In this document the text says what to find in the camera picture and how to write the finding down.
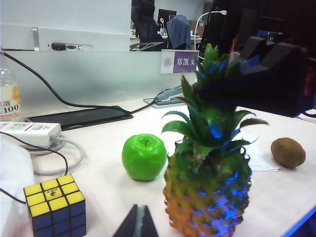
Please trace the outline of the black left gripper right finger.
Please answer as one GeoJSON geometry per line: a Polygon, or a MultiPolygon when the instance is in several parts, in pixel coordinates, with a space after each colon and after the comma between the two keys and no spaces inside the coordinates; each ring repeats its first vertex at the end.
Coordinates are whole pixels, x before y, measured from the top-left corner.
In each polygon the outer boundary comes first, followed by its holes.
{"type": "Polygon", "coordinates": [[[148,206],[144,206],[144,215],[142,217],[141,237],[158,237],[155,224],[150,214],[148,206]]]}

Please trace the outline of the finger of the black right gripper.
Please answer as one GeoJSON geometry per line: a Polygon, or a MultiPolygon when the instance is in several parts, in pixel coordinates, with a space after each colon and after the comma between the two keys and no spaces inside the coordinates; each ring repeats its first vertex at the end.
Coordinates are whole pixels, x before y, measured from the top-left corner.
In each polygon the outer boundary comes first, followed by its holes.
{"type": "Polygon", "coordinates": [[[249,37],[244,48],[240,53],[240,59],[242,62],[251,58],[257,57],[260,63],[268,54],[269,49],[267,41],[259,37],[249,37]]]}
{"type": "Polygon", "coordinates": [[[309,109],[305,93],[308,50],[279,43],[239,76],[198,89],[201,99],[296,117],[309,109]]]}

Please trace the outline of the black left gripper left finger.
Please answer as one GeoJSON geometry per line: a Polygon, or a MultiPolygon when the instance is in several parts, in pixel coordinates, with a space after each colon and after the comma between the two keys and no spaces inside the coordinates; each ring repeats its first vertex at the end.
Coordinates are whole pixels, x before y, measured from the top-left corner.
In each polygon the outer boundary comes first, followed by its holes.
{"type": "Polygon", "coordinates": [[[116,231],[116,237],[132,237],[135,232],[138,206],[135,204],[116,231]]]}

